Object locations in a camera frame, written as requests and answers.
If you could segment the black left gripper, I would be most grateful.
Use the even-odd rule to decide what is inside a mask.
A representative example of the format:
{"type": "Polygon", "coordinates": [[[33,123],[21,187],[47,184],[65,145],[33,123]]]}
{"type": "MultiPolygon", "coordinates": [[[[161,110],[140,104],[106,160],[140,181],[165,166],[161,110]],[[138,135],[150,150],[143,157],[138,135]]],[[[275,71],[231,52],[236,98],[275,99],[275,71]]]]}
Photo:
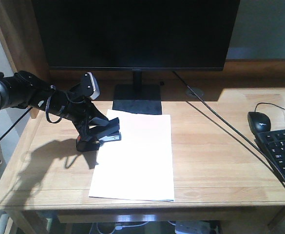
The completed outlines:
{"type": "Polygon", "coordinates": [[[81,137],[90,135],[90,126],[107,126],[109,120],[95,107],[77,84],[65,92],[68,99],[62,117],[70,120],[81,137]]]}

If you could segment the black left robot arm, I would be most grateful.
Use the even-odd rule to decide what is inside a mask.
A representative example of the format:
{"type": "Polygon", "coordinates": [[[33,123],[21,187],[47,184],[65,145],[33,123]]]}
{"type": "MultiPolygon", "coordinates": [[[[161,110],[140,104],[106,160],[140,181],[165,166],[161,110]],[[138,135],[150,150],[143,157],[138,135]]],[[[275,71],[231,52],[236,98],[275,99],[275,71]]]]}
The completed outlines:
{"type": "Polygon", "coordinates": [[[19,71],[11,77],[0,72],[0,110],[33,107],[47,116],[70,120],[79,132],[90,126],[106,126],[109,120],[92,103],[100,94],[95,77],[88,72],[68,91],[57,89],[34,74],[19,71]]]}

